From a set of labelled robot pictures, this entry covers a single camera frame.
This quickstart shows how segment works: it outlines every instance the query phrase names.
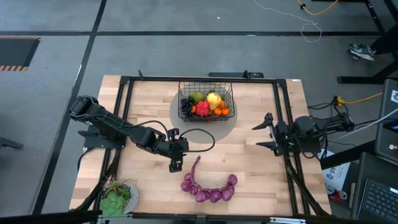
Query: yellow bell pepper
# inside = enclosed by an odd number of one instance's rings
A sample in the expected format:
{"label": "yellow bell pepper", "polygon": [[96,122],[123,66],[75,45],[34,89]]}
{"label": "yellow bell pepper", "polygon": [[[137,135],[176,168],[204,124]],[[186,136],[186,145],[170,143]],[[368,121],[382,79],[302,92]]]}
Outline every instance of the yellow bell pepper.
{"label": "yellow bell pepper", "polygon": [[207,102],[210,104],[210,110],[216,109],[216,107],[220,105],[221,100],[221,97],[217,93],[210,93],[207,95]]}

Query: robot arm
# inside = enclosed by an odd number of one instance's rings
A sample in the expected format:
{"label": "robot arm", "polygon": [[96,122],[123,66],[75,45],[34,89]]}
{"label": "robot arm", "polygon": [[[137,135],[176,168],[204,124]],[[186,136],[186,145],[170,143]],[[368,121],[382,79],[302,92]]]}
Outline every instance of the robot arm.
{"label": "robot arm", "polygon": [[253,130],[270,128],[271,142],[259,142],[257,145],[268,147],[275,156],[281,156],[285,151],[298,150],[299,146],[303,152],[318,153],[320,150],[319,138],[329,132],[352,131],[355,124],[346,113],[340,113],[331,118],[319,119],[310,116],[301,116],[293,124],[287,125],[284,121],[273,123],[271,113],[267,113],[264,122]]}
{"label": "robot arm", "polygon": [[107,111],[92,96],[79,96],[69,110],[71,119],[82,123],[90,122],[99,129],[102,137],[109,141],[118,141],[125,136],[136,143],[136,146],[152,154],[159,154],[171,159],[170,172],[182,170],[184,152],[189,150],[186,138],[175,136],[177,128],[167,131],[166,135],[156,129],[133,125]]}

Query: shallot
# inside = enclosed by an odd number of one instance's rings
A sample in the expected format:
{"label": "shallot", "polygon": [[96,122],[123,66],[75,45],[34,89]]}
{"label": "shallot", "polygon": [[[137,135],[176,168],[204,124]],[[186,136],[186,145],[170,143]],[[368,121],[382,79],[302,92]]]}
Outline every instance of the shallot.
{"label": "shallot", "polygon": [[191,186],[192,186],[192,184],[189,181],[184,181],[181,183],[181,189],[185,192],[191,191]]}
{"label": "shallot", "polygon": [[195,194],[197,194],[197,193],[198,193],[198,188],[197,188],[197,187],[195,187],[195,186],[192,186],[192,187],[191,187],[191,191],[190,191],[190,193],[191,193],[192,195],[195,195]]}
{"label": "shallot", "polygon": [[197,202],[204,202],[206,200],[206,195],[202,191],[198,191],[197,196],[195,197]]}
{"label": "shallot", "polygon": [[218,202],[221,199],[221,193],[218,191],[214,191],[210,194],[210,201],[213,203]]}
{"label": "shallot", "polygon": [[191,173],[185,174],[184,182],[181,183],[181,189],[185,192],[189,192],[195,195],[195,200],[197,202],[204,202],[210,199],[211,202],[216,203],[223,199],[225,202],[231,200],[235,193],[234,185],[238,183],[238,178],[231,174],[228,177],[226,185],[219,189],[204,189],[199,184],[195,182],[195,168],[200,160],[200,156],[197,157],[196,161],[193,163]]}

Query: sneaker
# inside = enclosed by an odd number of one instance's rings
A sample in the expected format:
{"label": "sneaker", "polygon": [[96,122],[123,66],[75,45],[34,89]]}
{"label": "sneaker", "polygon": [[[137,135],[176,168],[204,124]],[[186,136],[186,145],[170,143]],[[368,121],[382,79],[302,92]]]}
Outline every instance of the sneaker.
{"label": "sneaker", "polygon": [[370,45],[350,44],[347,53],[354,58],[361,58],[373,62],[376,51],[372,50]]}

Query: wire basket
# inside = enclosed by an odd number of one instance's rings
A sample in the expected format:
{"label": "wire basket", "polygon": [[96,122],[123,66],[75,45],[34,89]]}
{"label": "wire basket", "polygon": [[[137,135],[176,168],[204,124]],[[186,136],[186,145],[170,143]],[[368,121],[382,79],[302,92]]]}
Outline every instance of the wire basket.
{"label": "wire basket", "polygon": [[[186,116],[181,109],[181,99],[187,99],[190,92],[202,91],[205,96],[209,92],[224,95],[225,107],[229,108],[227,115],[198,116],[190,114]],[[178,117],[183,121],[227,121],[235,116],[232,83],[230,82],[180,82],[178,84]]]}

